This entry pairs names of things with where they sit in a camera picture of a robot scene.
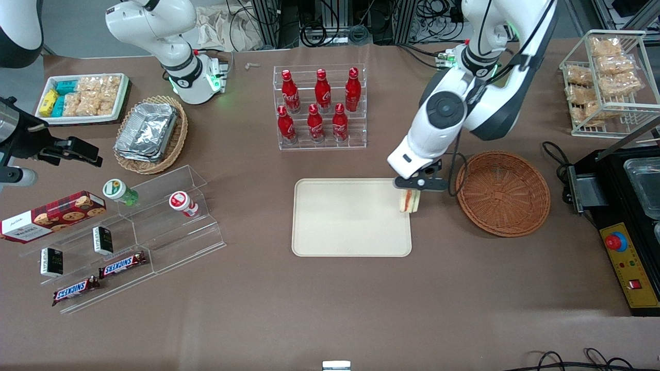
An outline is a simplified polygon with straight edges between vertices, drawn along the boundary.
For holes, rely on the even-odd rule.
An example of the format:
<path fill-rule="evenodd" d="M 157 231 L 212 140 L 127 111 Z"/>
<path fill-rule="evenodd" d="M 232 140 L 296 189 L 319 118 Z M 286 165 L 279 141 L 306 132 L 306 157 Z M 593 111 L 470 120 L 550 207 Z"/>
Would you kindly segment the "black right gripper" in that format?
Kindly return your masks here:
<path fill-rule="evenodd" d="M 78 161 L 101 167 L 99 149 L 78 137 L 58 139 L 50 134 L 45 121 L 17 108 L 15 99 L 1 99 L 2 153 L 9 157 L 29 158 L 40 152 L 40 160 L 59 166 L 62 160 Z M 59 151 L 45 149 L 54 146 Z"/>

